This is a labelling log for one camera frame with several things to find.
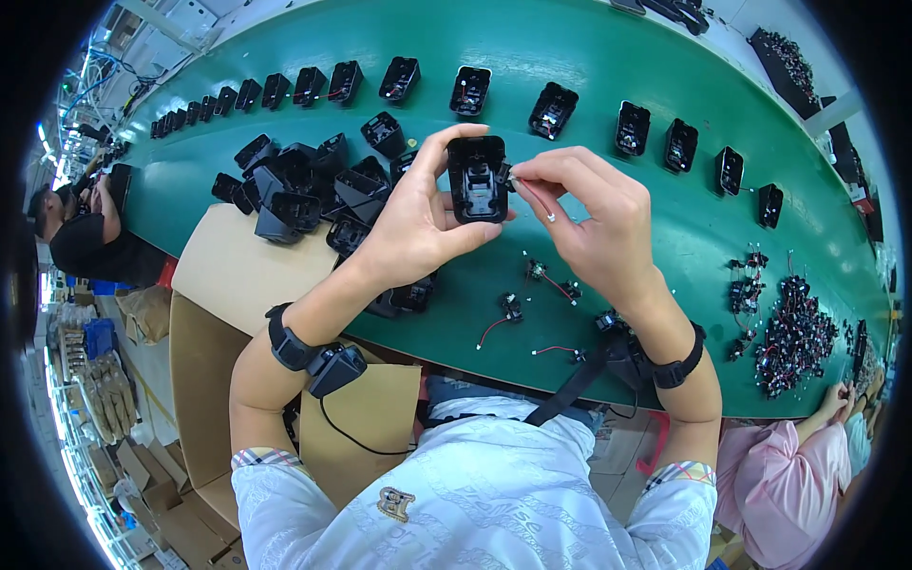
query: smartphone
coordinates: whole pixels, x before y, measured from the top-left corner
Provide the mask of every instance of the smartphone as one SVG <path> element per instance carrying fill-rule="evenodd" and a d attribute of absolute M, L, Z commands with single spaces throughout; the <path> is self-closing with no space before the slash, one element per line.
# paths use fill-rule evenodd
<path fill-rule="evenodd" d="M 646 15 L 646 8 L 640 4 L 639 0 L 610 0 L 610 2 L 613 7 L 627 12 L 628 14 L 636 14 L 637 16 Z"/>

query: shirt logo patch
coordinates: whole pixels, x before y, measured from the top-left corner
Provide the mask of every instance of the shirt logo patch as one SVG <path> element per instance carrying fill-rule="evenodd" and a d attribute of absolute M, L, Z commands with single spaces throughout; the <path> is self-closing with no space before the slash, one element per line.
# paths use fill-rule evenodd
<path fill-rule="evenodd" d="M 414 500 L 415 495 L 397 491 L 392 487 L 384 487 L 380 489 L 380 500 L 377 501 L 377 508 L 389 518 L 396 519 L 400 523 L 407 523 L 409 516 L 405 510 L 408 508 L 409 503 Z"/>

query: green workbench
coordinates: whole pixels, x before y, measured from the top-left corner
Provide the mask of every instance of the green workbench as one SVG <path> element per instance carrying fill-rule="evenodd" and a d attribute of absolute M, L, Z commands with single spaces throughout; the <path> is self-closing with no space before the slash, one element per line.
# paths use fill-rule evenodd
<path fill-rule="evenodd" d="M 420 62 L 421 80 L 403 109 L 389 109 L 377 94 L 394 56 Z M 289 99 L 274 112 L 257 103 L 247 115 L 234 111 L 208 124 L 185 127 L 165 140 L 149 139 L 153 120 L 168 110 L 186 108 L 191 100 L 217 95 L 224 85 L 238 89 L 249 77 L 263 84 L 276 71 L 294 85 L 301 67 L 318 66 L 329 76 L 336 62 L 349 59 L 359 62 L 365 76 L 350 109 L 325 99 L 312 109 L 296 107 Z M 389 109 L 406 137 L 421 141 L 455 120 L 448 102 L 460 65 L 492 70 L 481 119 L 506 141 L 511 162 L 583 145 L 649 188 L 655 262 L 690 318 L 707 329 L 726 415 L 807 415 L 819 404 L 825 386 L 851 371 L 840 340 L 825 363 L 823 380 L 808 380 L 804 389 L 770 401 L 756 386 L 752 358 L 726 361 L 731 341 L 742 334 L 728 311 L 733 278 L 728 263 L 745 258 L 748 242 L 760 243 L 770 256 L 765 270 L 769 287 L 760 296 L 764 319 L 780 298 L 778 281 L 787 275 L 786 254 L 793 248 L 795 270 L 806 271 L 821 308 L 840 325 L 844 318 L 852 323 L 867 319 L 875 346 L 883 351 L 887 297 L 876 277 L 871 246 L 840 180 L 812 141 L 775 101 L 710 51 L 593 0 L 509 0 L 486 3 L 482 10 L 426 0 L 333 0 L 289 9 L 191 62 L 138 106 L 129 124 L 137 144 L 124 159 L 139 167 L 127 203 L 127 225 L 180 256 L 194 226 L 215 202 L 210 189 L 216 173 L 239 176 L 233 155 L 263 132 L 283 146 L 296 141 L 316 146 L 344 131 L 353 159 L 360 160 L 369 148 L 359 127 Z M 547 81 L 580 96 L 573 117 L 554 142 L 532 135 L 526 126 Z M 622 99 L 652 111 L 647 151 L 631 161 L 612 153 Z M 665 131 L 676 117 L 700 131 L 698 157 L 688 174 L 675 175 L 660 166 Z M 775 182 L 784 189 L 785 205 L 775 231 L 757 224 L 757 193 L 722 198 L 712 190 L 714 157 L 725 145 L 745 158 L 744 186 Z M 446 176 L 440 185 L 446 189 Z M 510 200 L 518 218 L 493 243 L 441 269 L 425 314 L 396 320 L 362 315 L 347 332 L 483 376 L 537 389 L 559 388 L 575 370 L 567 353 L 531 353 L 551 345 L 596 345 L 593 318 L 607 305 L 591 289 L 583 287 L 578 305 L 570 306 L 551 285 L 530 281 L 519 294 L 524 322 L 496 327 L 484 347 L 475 348 L 488 325 L 503 316 L 498 295 L 523 287 L 523 252 L 546 262 L 555 281 L 573 277 L 529 208 L 514 194 Z M 586 216 L 572 196 L 561 203 L 577 220 Z M 633 402 L 626 385 L 608 376 L 586 396 Z M 654 394 L 639 403 L 658 406 Z"/>

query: plaid sleeve cuff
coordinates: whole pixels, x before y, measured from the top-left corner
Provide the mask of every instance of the plaid sleeve cuff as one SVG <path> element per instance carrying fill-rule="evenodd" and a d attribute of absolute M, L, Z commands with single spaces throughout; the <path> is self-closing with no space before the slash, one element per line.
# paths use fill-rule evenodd
<path fill-rule="evenodd" d="M 646 481 L 646 489 L 643 492 L 649 492 L 663 482 L 675 480 L 702 482 L 715 487 L 716 472 L 706 463 L 698 461 L 671 463 L 652 473 L 652 476 Z"/>
<path fill-rule="evenodd" d="M 301 470 L 307 477 L 311 477 L 310 472 L 301 462 L 301 458 L 291 451 L 280 450 L 275 447 L 252 447 L 246 450 L 240 450 L 231 458 L 231 470 L 236 471 L 242 467 L 255 465 L 284 465 Z"/>

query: pink shirt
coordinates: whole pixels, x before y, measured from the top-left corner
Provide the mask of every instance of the pink shirt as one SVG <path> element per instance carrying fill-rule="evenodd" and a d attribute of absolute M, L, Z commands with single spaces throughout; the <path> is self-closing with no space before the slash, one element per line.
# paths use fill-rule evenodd
<path fill-rule="evenodd" d="M 852 478 L 845 430 L 821 428 L 801 447 L 788 420 L 727 430 L 717 474 L 716 520 L 741 535 L 757 564 L 796 570 L 826 537 Z"/>

